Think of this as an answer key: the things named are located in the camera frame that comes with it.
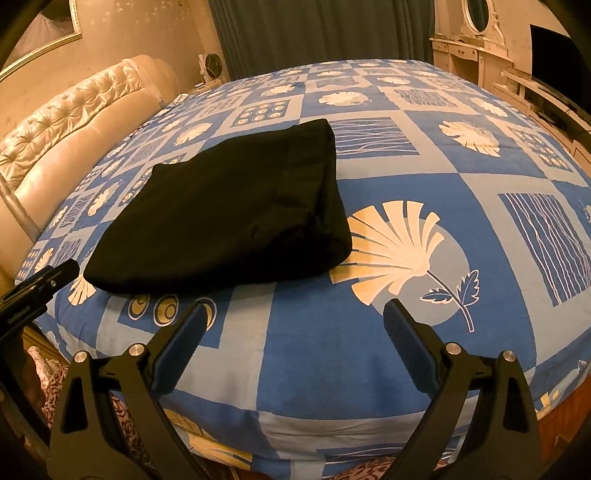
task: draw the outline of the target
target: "cream leather headboard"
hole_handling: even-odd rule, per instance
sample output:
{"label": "cream leather headboard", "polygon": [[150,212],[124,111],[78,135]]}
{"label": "cream leather headboard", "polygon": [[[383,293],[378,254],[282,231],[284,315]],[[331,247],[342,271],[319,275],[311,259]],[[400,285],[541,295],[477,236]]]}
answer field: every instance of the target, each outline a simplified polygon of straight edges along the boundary
{"label": "cream leather headboard", "polygon": [[162,60],[125,59],[55,96],[0,141],[0,293],[34,232],[92,167],[179,93]]}

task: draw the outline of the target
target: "metal screw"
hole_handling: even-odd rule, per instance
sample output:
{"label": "metal screw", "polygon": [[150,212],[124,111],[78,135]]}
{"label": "metal screw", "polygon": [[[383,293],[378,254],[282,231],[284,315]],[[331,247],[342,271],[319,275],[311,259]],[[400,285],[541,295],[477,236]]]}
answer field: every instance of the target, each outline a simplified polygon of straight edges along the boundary
{"label": "metal screw", "polygon": [[81,364],[84,360],[86,360],[87,357],[88,357],[88,353],[78,352],[77,354],[74,355],[74,361],[77,364]]}
{"label": "metal screw", "polygon": [[128,352],[131,356],[140,356],[142,353],[144,353],[144,350],[145,347],[141,343],[135,343],[129,347]]}
{"label": "metal screw", "polygon": [[508,362],[514,362],[517,357],[511,350],[505,350],[503,352],[503,358]]}
{"label": "metal screw", "polygon": [[459,346],[457,343],[448,343],[445,346],[445,350],[447,350],[447,353],[449,353],[450,355],[459,355],[460,353],[462,353],[462,347]]}

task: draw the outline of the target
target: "dark gray curtain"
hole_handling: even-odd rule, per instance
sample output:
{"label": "dark gray curtain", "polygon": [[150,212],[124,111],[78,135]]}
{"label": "dark gray curtain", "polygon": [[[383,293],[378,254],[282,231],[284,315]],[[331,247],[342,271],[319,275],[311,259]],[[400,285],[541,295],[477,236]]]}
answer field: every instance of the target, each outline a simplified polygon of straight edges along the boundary
{"label": "dark gray curtain", "polygon": [[432,62],[434,0],[209,0],[233,80],[345,59]]}

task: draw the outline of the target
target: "blue patterned bed sheet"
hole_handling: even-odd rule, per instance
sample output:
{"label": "blue patterned bed sheet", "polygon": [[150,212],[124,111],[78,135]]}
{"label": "blue patterned bed sheet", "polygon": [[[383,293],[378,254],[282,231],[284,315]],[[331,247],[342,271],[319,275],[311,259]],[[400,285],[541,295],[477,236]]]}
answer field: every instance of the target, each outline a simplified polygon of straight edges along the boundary
{"label": "blue patterned bed sheet", "polygon": [[[316,278],[201,297],[209,329],[162,405],[228,447],[204,452],[179,429],[187,445],[278,480],[399,451],[429,400],[385,334],[393,297],[444,341],[513,350],[547,414],[591,369],[591,180],[507,103],[426,63],[311,64],[169,105],[92,169],[17,280],[68,258],[84,268],[154,164],[314,118],[335,132],[353,253]],[[194,299],[110,296],[79,277],[38,325],[68,358],[117,355]]]}

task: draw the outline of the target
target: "black flat screen tv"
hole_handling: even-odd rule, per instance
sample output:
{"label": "black flat screen tv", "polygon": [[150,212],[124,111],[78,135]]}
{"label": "black flat screen tv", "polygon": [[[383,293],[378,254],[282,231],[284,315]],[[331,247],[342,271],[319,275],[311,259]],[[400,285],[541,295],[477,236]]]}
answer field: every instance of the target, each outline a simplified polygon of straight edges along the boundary
{"label": "black flat screen tv", "polygon": [[591,122],[591,69],[574,42],[558,32],[532,25],[531,57],[533,79]]}

